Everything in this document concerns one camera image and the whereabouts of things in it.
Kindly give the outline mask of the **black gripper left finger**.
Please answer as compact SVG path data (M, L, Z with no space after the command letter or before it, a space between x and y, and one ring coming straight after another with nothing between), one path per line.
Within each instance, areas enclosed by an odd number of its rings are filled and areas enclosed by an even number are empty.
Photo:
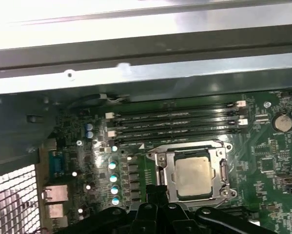
M108 208L85 219L83 234L155 234L157 232L158 186L146 186L146 202L126 212Z

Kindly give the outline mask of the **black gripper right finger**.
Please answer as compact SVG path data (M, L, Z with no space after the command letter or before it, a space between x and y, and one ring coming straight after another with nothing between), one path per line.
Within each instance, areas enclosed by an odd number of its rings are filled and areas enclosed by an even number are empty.
M169 202L167 186L158 185L157 199L173 234L273 234L266 228L213 207L201 207L189 215L179 204Z

